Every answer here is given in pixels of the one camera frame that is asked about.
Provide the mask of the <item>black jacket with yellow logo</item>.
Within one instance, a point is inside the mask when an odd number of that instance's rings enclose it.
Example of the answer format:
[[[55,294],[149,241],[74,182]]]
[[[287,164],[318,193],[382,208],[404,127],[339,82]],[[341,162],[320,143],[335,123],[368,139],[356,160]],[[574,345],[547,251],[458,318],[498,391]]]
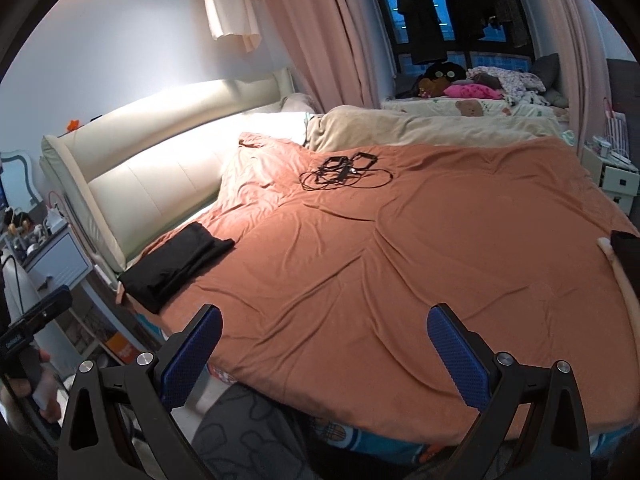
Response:
[[[192,222],[124,272],[119,281],[142,307],[159,314],[184,285],[231,252],[234,245],[232,238],[221,240],[201,223]]]

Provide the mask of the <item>orange box on shelf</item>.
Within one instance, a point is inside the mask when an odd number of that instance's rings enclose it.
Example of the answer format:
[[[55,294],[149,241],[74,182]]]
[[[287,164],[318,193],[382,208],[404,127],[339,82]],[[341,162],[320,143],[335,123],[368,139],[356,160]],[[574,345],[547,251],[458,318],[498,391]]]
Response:
[[[107,339],[106,346],[125,364],[134,362],[139,354],[138,349],[119,332],[114,333],[110,339]]]

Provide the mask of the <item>grey bedside drawer cabinet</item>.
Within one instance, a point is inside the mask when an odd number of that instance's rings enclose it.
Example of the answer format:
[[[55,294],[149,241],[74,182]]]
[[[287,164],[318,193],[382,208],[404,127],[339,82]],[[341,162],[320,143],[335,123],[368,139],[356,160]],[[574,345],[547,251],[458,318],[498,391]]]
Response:
[[[90,259],[69,226],[52,235],[24,265],[38,295],[60,286],[73,289],[92,271]]]

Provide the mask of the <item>orange-brown duvet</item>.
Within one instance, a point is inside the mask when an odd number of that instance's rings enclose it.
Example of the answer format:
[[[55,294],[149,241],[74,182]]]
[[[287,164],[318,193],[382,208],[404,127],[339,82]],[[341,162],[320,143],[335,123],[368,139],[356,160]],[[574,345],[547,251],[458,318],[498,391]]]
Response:
[[[172,334],[224,318],[210,362],[271,399],[416,443],[459,442],[467,408],[425,333],[448,304],[491,348],[573,367],[591,432],[639,416],[639,329],[601,237],[631,223],[553,136],[505,148],[375,145],[353,186],[323,155],[244,133],[202,225],[234,246],[161,307]]]

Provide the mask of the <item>cream padded headboard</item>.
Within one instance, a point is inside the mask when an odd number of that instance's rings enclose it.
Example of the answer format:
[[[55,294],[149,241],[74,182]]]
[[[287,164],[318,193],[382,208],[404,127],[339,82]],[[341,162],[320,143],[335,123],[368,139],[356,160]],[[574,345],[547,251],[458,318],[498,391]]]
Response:
[[[124,272],[157,237],[213,203],[235,144],[232,122],[279,107],[286,68],[178,84],[62,136],[44,136],[40,165],[65,198],[91,259]]]

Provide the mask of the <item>white bedside cabinet right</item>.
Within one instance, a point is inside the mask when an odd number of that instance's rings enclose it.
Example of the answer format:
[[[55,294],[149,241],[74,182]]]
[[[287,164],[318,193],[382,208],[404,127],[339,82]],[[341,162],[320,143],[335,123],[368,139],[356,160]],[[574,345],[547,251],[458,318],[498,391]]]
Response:
[[[601,157],[589,146],[582,149],[580,160],[594,184],[629,216],[639,193],[639,170],[611,155]]]

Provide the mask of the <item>beige blanket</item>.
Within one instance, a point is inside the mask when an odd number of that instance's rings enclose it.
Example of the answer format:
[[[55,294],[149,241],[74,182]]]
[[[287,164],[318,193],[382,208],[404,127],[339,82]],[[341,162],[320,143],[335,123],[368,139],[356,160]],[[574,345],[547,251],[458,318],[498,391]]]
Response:
[[[308,119],[306,148],[319,153],[372,145],[457,145],[467,148],[504,148],[545,138],[576,144],[574,133],[551,117],[431,116],[396,110],[366,110],[342,105]]]

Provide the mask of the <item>pink plush toy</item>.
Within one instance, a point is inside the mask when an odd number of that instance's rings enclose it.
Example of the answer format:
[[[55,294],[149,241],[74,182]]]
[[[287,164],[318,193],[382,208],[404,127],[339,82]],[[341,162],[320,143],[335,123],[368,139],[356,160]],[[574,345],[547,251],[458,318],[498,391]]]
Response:
[[[453,99],[502,100],[502,92],[484,84],[450,84],[444,95]]]

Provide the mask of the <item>floral patterned bedding pile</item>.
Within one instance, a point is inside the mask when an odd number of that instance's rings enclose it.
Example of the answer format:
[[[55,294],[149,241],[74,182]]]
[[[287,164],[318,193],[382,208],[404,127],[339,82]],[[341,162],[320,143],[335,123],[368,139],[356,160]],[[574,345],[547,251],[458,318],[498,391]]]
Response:
[[[547,88],[541,79],[531,73],[506,70],[496,66],[478,66],[466,71],[469,79],[479,82],[487,77],[495,78],[510,104],[527,103],[549,106],[544,97]]]

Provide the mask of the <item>striped gift bag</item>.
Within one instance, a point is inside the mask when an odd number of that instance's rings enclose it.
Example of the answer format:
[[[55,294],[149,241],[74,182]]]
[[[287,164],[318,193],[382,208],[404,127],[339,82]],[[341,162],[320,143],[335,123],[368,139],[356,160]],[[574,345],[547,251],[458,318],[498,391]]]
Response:
[[[604,99],[606,117],[606,140],[612,145],[612,152],[630,159],[629,136],[626,116],[616,112],[608,99]]]

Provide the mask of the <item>black round plush toy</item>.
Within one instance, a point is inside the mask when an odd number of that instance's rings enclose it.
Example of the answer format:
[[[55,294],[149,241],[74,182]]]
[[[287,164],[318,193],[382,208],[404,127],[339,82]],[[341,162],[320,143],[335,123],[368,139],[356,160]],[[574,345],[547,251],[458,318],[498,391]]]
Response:
[[[466,77],[466,69],[453,62],[434,63],[420,78],[418,90],[420,98],[438,98],[455,81]]]

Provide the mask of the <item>right pink curtain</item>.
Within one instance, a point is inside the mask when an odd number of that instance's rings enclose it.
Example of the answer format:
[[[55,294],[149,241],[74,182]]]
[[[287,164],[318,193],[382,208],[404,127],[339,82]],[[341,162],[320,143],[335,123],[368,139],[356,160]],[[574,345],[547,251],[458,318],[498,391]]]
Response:
[[[605,129],[604,101],[611,96],[608,63],[591,0],[546,0],[558,42],[570,130],[580,151]]]

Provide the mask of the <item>pink curtain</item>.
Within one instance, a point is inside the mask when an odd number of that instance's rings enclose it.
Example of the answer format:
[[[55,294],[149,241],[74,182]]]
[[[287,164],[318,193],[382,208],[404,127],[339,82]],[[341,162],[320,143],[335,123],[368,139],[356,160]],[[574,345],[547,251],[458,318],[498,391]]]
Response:
[[[361,0],[265,0],[296,74],[322,110],[378,107]]]
[[[558,42],[570,130],[580,151],[605,129],[604,101],[611,96],[608,63],[591,0],[546,0]]]

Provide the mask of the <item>white hanging shirt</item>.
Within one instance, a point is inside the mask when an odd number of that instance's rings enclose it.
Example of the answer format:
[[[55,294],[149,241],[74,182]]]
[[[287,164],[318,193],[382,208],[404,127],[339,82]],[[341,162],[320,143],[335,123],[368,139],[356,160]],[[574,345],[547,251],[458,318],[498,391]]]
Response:
[[[252,0],[204,0],[207,23],[213,40],[239,39],[246,52],[262,42]]]

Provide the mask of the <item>black hanging coat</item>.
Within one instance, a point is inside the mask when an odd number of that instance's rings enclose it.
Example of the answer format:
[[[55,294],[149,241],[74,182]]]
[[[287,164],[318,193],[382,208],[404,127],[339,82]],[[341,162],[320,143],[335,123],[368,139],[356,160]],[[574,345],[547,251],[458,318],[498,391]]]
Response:
[[[397,0],[404,18],[413,65],[444,62],[447,48],[434,0]]]

